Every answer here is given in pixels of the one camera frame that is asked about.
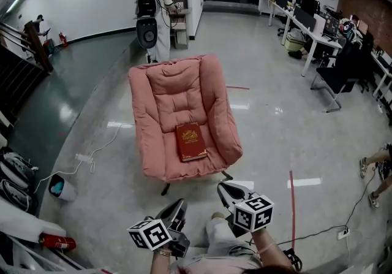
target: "book cover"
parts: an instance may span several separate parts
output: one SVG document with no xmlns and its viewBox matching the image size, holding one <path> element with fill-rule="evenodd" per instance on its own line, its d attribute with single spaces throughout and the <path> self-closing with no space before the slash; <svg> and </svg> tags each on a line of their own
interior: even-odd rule
<svg viewBox="0 0 392 274">
<path fill-rule="evenodd" d="M 206 145 L 197 123 L 176 126 L 179 158 L 182 162 L 207 156 Z"/>
</svg>

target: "glossy floor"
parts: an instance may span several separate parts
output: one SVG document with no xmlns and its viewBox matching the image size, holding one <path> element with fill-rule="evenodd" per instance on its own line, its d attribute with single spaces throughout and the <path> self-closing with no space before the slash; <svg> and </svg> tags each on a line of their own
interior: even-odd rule
<svg viewBox="0 0 392 274">
<path fill-rule="evenodd" d="M 303 78 L 304 60 L 289 58 L 276 35 L 280 23 L 267 24 L 265 17 L 204 13 L 196 41 L 189 43 L 188 50 L 172 50 L 171 57 L 215 53 L 226 84 L 249 88 L 228 89 L 244 150 L 228 173 L 236 180 L 254 181 L 255 190 L 274 201 L 274 221 L 268 231 L 277 242 L 284 242 L 293 235 L 290 171 L 295 185 L 295 236 L 344 225 L 372 173 L 362 180 L 358 160 L 389 141 L 391 130 L 371 94 L 361 94 L 357 87 L 342 94 L 340 112 L 325 113 L 330 95 L 309 89 L 314 67 Z M 75 123 L 55 170 L 73 170 L 78 164 L 75 153 L 90 154 L 109 142 L 118 128 L 108 123 L 134 123 L 127 70 L 143 62 L 144 56 L 132 65 L 112 68 Z M 167 196 L 160 196 L 164 184 L 141 173 L 132 126 L 118 130 L 115 141 L 97 152 L 94 161 L 94 173 L 83 164 L 71 178 L 78 188 L 75 202 L 60 209 L 47 194 L 41 212 L 42 218 L 69 231 L 78 242 L 75 253 L 94 266 L 147 273 L 151 252 L 137 249 L 126 229 L 175 199 L 183 197 L 189 203 L 183 231 L 192 246 L 206 245 L 206 220 L 215 211 L 225 212 L 216 192 L 221 174 L 173 184 Z M 379 184 L 376 175 L 369 190 Z M 339 229 L 298 240 L 295 251 L 304 269 L 334 273 L 347 264 L 374 262 L 386 237 L 387 195 L 381 197 L 377 211 L 369 207 L 368 192 L 357 206 L 349 222 L 354 230 L 348 242 L 350 254 L 346 242 L 337 241 Z"/>
<path fill-rule="evenodd" d="M 50 61 L 54 71 L 37 87 L 18 116 L 9 144 L 47 177 L 94 88 L 136 38 L 115 34 L 70 44 Z M 43 188 L 37 192 L 39 202 Z"/>
</svg>

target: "red tape line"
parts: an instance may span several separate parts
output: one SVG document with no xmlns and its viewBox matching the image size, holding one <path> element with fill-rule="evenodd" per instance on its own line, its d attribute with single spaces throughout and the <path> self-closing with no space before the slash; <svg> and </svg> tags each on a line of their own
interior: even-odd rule
<svg viewBox="0 0 392 274">
<path fill-rule="evenodd" d="M 246 88 L 244 86 L 226 86 L 226 88 L 230 88 L 230 89 L 242 89 L 242 90 L 250 90 L 250 88 Z"/>
<path fill-rule="evenodd" d="M 293 171 L 290 171 L 290 183 L 292 186 L 292 212 L 293 212 L 293 222 L 292 222 L 292 248 L 295 247 L 295 197 L 294 197 L 294 183 L 293 183 Z"/>
</svg>

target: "bracelet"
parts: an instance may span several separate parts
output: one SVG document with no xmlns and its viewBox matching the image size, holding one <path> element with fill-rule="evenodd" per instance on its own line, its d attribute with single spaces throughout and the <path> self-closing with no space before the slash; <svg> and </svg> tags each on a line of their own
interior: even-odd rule
<svg viewBox="0 0 392 274">
<path fill-rule="evenodd" d="M 257 253 L 258 255 L 263 254 L 265 251 L 267 251 L 268 249 L 270 249 L 271 246 L 272 246 L 274 243 L 275 243 L 275 242 L 271 242 L 267 247 L 265 247 L 265 248 L 263 248 L 263 249 L 261 249 L 261 250 L 258 250 L 256 253 Z"/>
<path fill-rule="evenodd" d="M 155 249 L 154 252 L 159 253 L 163 256 L 167 256 L 167 257 L 170 257 L 172 254 L 172 251 L 170 249 L 165 249 L 165 248 Z"/>
</svg>

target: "fire extinguisher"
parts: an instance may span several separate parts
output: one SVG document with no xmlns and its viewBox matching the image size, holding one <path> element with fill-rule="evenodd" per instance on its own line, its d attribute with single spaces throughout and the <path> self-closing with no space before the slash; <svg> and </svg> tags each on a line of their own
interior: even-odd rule
<svg viewBox="0 0 392 274">
<path fill-rule="evenodd" d="M 76 248 L 76 241 L 70 237 L 60 237 L 45 233 L 40 234 L 39 243 L 47 248 L 67 250 L 73 250 Z"/>
<path fill-rule="evenodd" d="M 60 33 L 60 34 L 59 34 L 59 38 L 60 38 L 60 41 L 62 42 L 62 46 L 63 46 L 63 47 L 67 47 L 67 46 L 68 46 L 68 43 L 67 43 L 66 37 L 63 36 L 62 33 Z"/>
</svg>

